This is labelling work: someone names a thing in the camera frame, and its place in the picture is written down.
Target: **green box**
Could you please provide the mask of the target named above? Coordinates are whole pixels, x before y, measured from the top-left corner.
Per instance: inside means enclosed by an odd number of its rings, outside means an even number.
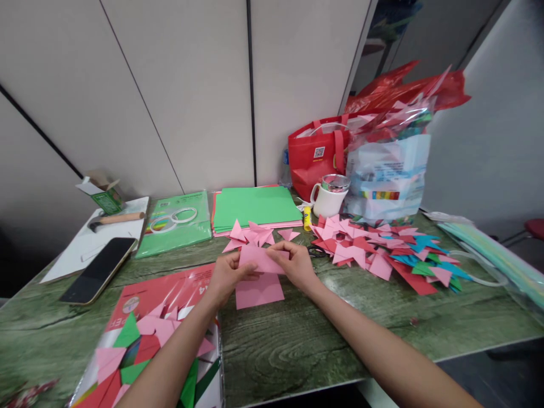
[[[119,180],[109,182],[102,171],[93,170],[87,172],[82,183],[76,184],[76,187],[90,196],[106,214],[112,215],[120,213],[125,206],[124,200],[115,188],[117,183]]]

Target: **hand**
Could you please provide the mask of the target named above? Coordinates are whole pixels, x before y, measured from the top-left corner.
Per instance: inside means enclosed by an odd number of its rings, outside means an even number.
[[[239,260],[240,252],[234,252],[217,258],[215,262],[214,274],[211,276],[206,295],[211,297],[219,308],[225,306],[238,282],[259,279],[260,274],[254,272],[256,264],[247,263],[239,267]]]
[[[289,260],[282,257],[277,251],[289,252]],[[280,241],[266,250],[266,254],[276,264],[281,266],[289,280],[304,293],[321,281],[313,270],[312,260],[308,249],[303,245],[297,245],[289,241]]]

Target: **green wood-grain tabletop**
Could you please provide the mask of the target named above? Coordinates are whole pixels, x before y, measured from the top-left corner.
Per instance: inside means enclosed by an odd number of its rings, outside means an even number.
[[[444,249],[459,249],[423,215],[416,217],[415,226],[441,237]],[[314,239],[302,228],[295,230],[302,232],[294,239],[297,244],[309,245]],[[274,238],[281,239],[276,231]],[[26,381],[35,385],[59,377],[58,385],[41,395],[36,406],[62,407],[81,378],[123,286],[214,262],[227,243],[225,237],[214,238],[158,256],[130,259],[89,307],[58,302],[75,277],[38,284],[46,268],[0,309],[0,397]],[[386,282],[357,266],[333,266],[329,258],[312,262],[327,287],[435,361],[544,335],[543,327],[504,288],[463,280],[464,290],[457,295],[440,288],[437,294],[418,296],[396,273]],[[471,260],[463,260],[462,267],[492,281]],[[285,276],[280,281],[284,301],[237,311],[233,294],[220,312],[227,408],[369,378],[312,302]],[[412,318],[417,325],[410,323]]]

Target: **green paper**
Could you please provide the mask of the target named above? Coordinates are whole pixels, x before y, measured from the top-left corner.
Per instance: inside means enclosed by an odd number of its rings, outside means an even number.
[[[193,361],[193,365],[191,365],[189,373],[187,374],[187,379],[185,380],[183,390],[181,391],[180,400],[185,408],[194,407],[194,392],[197,385],[197,377],[198,359],[195,359]]]
[[[214,230],[230,231],[236,220],[242,228],[302,220],[291,193],[285,187],[225,188],[215,199]]]
[[[416,275],[434,276],[434,273],[429,269],[429,266],[428,263],[419,261],[412,269],[412,273]]]
[[[456,276],[452,276],[451,279],[449,280],[449,284],[450,286],[453,286],[455,289],[457,289],[458,291],[462,291],[463,288],[461,286],[461,282],[459,281],[459,279],[457,279]]]
[[[429,255],[427,255],[427,258],[429,258],[431,261],[435,261],[437,264],[442,263],[440,262],[440,258],[438,257],[437,254],[430,253]]]
[[[130,367],[121,369],[121,382],[123,384],[132,384],[136,381],[136,378],[142,373],[143,369],[147,367],[151,360]]]
[[[151,223],[157,218],[172,215],[183,208],[194,208],[197,215],[187,223],[174,224],[165,218],[153,225],[154,231],[167,230],[164,233],[152,233]],[[194,211],[183,211],[176,215],[178,220],[184,220],[194,215]],[[208,196],[205,191],[178,195],[157,201],[153,213],[147,220],[146,233],[143,236],[136,259],[157,255],[172,249],[187,247],[211,239],[210,211]]]
[[[113,347],[124,347],[128,349],[138,337],[140,337],[140,332],[138,331],[138,326],[136,326],[136,318],[134,317],[134,313],[131,313],[129,314],[129,317],[126,318],[125,325],[121,329]]]
[[[211,384],[211,380],[214,379],[215,375],[219,371],[219,367],[221,365],[221,359],[217,358],[217,360],[212,364],[212,366],[206,371],[206,374],[204,374],[204,377],[200,379],[200,381],[197,383],[197,386],[194,388],[194,403],[197,403],[200,398],[204,395],[204,392],[208,388],[208,386]]]

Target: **yellow glue stick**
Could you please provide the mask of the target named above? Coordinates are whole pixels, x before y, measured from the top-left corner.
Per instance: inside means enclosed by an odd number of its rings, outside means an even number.
[[[311,231],[310,225],[312,225],[312,209],[310,207],[304,207],[303,211],[304,230]]]

